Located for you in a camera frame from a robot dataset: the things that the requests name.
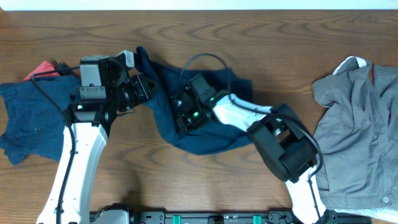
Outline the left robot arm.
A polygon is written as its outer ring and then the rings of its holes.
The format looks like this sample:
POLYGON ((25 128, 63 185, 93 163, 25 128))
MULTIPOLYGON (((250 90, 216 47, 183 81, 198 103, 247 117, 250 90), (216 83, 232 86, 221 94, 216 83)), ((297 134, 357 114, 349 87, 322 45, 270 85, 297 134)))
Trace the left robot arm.
POLYGON ((134 54, 92 55, 80 60, 81 85, 65 113, 62 156, 53 187, 37 223, 91 223, 90 201, 98 162, 111 125, 150 100, 153 80, 130 76, 134 54))

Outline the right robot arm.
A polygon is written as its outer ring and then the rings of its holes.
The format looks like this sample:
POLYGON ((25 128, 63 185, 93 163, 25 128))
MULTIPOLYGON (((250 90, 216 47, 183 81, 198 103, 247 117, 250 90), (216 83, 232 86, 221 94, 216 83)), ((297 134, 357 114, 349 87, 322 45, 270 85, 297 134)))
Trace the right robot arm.
POLYGON ((187 88, 171 97, 179 129, 187 133, 217 120, 252 141, 267 168, 285 182, 294 215, 303 223, 322 223, 326 210, 315 176, 323 167, 320 146, 291 107, 260 106, 227 90, 187 88))

